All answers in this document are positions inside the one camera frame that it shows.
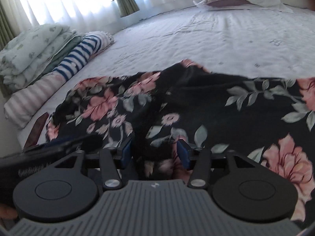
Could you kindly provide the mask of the black floral pants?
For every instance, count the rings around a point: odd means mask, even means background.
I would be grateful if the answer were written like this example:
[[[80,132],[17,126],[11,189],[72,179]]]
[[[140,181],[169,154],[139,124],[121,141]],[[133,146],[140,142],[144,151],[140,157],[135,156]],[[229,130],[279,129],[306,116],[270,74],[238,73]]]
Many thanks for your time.
[[[291,216],[314,222],[314,78],[217,74],[191,60],[162,71],[101,76],[77,83],[50,117],[48,141],[100,135],[104,147],[133,137],[144,178],[188,180],[177,141],[234,150],[288,179],[298,199]]]

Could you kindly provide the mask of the pink striped folded blanket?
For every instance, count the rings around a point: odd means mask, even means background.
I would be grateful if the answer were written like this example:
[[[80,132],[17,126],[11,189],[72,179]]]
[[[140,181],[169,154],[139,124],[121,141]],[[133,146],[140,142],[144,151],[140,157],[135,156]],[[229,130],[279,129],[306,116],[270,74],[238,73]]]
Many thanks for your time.
[[[33,115],[66,83],[66,78],[59,72],[43,76],[34,84],[11,95],[4,104],[4,114],[19,129],[24,128]]]

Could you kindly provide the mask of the blue white striped blanket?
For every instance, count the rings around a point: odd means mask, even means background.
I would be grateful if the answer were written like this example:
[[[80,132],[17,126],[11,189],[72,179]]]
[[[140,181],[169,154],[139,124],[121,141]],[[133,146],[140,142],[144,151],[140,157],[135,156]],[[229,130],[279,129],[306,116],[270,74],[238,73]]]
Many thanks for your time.
[[[52,70],[51,75],[67,82],[77,74],[90,59],[114,44],[114,37],[104,31],[88,32],[67,56]]]

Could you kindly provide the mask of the green floral folded quilt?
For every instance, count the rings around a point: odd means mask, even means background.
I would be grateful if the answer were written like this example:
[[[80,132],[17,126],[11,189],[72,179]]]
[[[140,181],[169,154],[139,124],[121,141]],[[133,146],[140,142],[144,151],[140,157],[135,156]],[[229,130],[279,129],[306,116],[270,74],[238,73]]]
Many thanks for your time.
[[[1,50],[1,84],[10,95],[50,72],[50,63],[66,56],[82,39],[67,25],[45,24],[22,32]]]

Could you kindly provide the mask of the grey patterned bed sheet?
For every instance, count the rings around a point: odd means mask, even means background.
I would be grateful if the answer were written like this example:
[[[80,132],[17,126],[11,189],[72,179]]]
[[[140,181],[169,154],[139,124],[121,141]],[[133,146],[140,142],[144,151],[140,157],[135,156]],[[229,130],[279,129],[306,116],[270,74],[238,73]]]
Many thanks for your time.
[[[198,7],[143,20],[114,35],[37,112],[52,113],[78,82],[163,70],[184,59],[206,69],[254,77],[314,76],[314,12],[261,9],[208,11]]]

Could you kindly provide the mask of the white sheer curtain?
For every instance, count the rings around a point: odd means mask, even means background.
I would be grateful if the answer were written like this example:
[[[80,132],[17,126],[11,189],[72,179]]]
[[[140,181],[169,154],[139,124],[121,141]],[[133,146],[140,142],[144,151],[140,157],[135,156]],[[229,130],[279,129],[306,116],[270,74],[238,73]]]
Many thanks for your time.
[[[120,17],[116,0],[1,0],[1,35],[13,38],[46,23],[68,25],[81,32],[112,34],[149,17],[193,7],[200,0],[135,0],[139,11]]]

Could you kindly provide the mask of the white purple pillow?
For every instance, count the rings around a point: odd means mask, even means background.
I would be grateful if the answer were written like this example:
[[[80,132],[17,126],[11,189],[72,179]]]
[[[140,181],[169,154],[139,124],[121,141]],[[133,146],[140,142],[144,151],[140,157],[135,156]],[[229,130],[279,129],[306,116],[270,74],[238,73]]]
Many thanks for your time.
[[[249,10],[249,9],[269,9],[281,12],[293,10],[284,5],[281,0],[201,0],[194,2],[194,5],[209,11],[219,10]]]

